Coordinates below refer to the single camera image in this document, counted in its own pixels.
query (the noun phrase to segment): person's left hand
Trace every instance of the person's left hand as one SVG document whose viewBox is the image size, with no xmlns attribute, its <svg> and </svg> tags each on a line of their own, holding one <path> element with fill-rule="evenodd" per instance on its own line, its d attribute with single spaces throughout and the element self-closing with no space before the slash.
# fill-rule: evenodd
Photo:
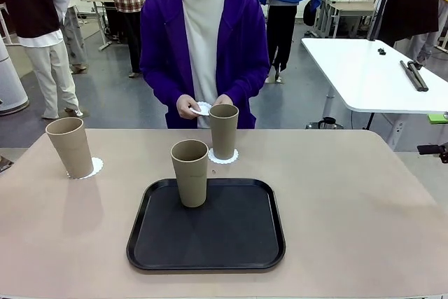
<svg viewBox="0 0 448 299">
<path fill-rule="evenodd" d="M 220 97 L 218 97 L 216 99 L 216 101 L 213 103 L 213 106 L 218 105 L 218 104 L 229 104 L 229 105 L 233 105 L 232 100 L 230 99 L 230 97 L 228 97 L 227 95 L 221 95 Z"/>
</svg>

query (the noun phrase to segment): person in purple hoodie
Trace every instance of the person in purple hoodie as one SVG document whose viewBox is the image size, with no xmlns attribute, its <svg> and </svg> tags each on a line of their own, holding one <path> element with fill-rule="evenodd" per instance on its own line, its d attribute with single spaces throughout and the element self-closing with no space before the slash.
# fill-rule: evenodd
<svg viewBox="0 0 448 299">
<path fill-rule="evenodd" d="M 146 0 L 141 12 L 141 64 L 166 106 L 167 127 L 206 128 L 197 102 L 234 104 L 238 128 L 253 129 L 249 98 L 270 63 L 258 0 Z"/>
</svg>

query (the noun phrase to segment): tray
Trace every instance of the tray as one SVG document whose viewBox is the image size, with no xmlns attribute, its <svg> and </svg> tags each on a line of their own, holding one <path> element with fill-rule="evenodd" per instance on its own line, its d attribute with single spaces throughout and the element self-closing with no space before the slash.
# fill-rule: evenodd
<svg viewBox="0 0 448 299">
<path fill-rule="evenodd" d="M 207 200 L 181 204 L 176 179 L 151 185 L 143 195 L 127 244 L 142 270 L 259 270 L 285 254 L 274 192 L 253 179 L 209 179 Z"/>
</svg>

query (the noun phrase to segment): hand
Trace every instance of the hand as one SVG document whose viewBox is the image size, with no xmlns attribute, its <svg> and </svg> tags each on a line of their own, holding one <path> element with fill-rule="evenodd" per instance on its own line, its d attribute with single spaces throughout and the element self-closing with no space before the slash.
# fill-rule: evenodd
<svg viewBox="0 0 448 299">
<path fill-rule="evenodd" d="M 233 105 L 233 101 L 232 99 L 230 99 L 230 97 L 228 97 L 227 95 L 221 95 L 220 97 L 218 97 L 215 101 L 215 103 L 213 104 L 213 106 L 218 105 L 218 104 L 229 104 L 229 105 Z"/>
<path fill-rule="evenodd" d="M 197 105 L 196 101 L 189 95 L 181 95 L 177 99 L 176 108 L 177 112 L 179 112 L 180 117 L 184 119 L 194 119 L 198 117 L 197 113 L 194 113 L 190 110 L 190 107 L 194 108 L 196 111 L 201 111 L 199 105 Z"/>
</svg>

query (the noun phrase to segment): white pants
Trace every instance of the white pants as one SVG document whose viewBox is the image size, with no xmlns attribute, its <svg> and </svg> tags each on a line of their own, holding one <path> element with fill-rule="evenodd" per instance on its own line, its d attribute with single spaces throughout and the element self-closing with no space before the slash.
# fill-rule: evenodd
<svg viewBox="0 0 448 299">
<path fill-rule="evenodd" d="M 78 109 L 75 83 L 70 71 L 69 56 L 63 41 L 50 47 L 25 47 L 45 99 L 44 118 L 58 118 L 57 86 L 65 107 Z"/>
<path fill-rule="evenodd" d="M 407 56 L 414 61 L 426 65 L 433 54 L 433 48 L 438 43 L 448 18 L 448 2 L 439 0 L 439 31 L 416 35 L 412 38 Z"/>
</svg>

